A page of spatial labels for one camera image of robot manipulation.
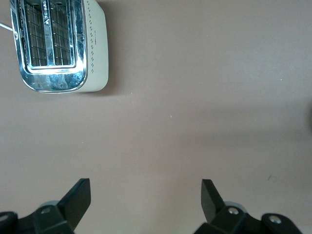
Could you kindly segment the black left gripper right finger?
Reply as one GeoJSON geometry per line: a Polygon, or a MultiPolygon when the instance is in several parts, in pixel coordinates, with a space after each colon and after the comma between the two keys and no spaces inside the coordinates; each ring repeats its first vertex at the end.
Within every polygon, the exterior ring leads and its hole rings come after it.
{"type": "Polygon", "coordinates": [[[225,202],[212,180],[201,182],[201,207],[206,222],[196,234],[300,234],[302,231],[286,216],[266,213],[258,220],[234,202],[225,202]]]}

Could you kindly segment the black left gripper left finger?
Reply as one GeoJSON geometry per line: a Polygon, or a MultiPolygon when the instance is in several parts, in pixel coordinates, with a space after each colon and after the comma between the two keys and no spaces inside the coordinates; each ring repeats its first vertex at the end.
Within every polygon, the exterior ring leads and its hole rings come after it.
{"type": "Polygon", "coordinates": [[[73,234],[91,204],[90,179],[81,178],[61,200],[42,204],[19,218],[13,211],[0,213],[2,234],[73,234]]]}

